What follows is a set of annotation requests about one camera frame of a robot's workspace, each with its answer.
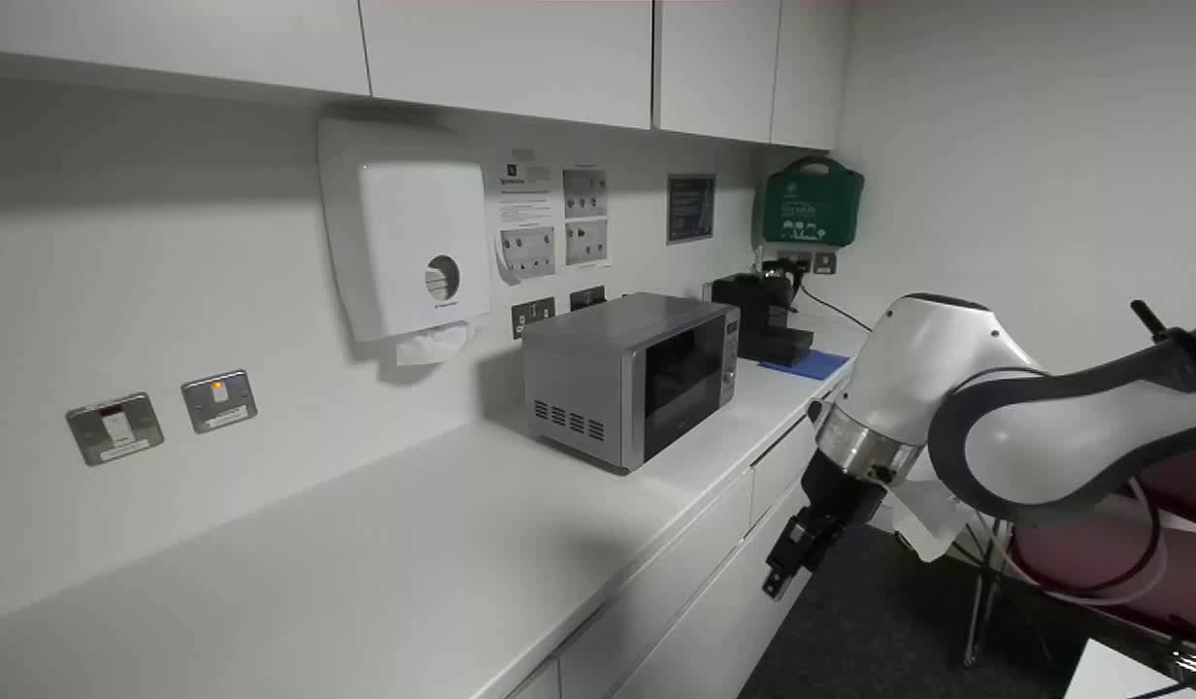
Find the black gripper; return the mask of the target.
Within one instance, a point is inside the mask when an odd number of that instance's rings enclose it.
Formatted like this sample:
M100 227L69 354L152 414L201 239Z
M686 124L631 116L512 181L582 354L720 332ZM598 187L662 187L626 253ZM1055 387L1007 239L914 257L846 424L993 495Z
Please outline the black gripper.
M843 471L815 454L799 476L808 503L782 528L765 556L763 591L777 596L799 572L815 572L850 524L865 524L888 490L888 464Z

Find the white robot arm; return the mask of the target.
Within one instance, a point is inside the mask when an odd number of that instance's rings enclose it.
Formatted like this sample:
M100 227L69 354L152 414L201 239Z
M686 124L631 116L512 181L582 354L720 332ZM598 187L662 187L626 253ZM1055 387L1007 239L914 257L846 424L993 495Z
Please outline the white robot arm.
M1143 348L1048 371L983 301L888 301L808 406L806 510L768 548L763 591L777 596L875 517L938 563L975 512L1059 521L1196 450L1196 326L1167 326L1143 300L1136 313L1150 326Z

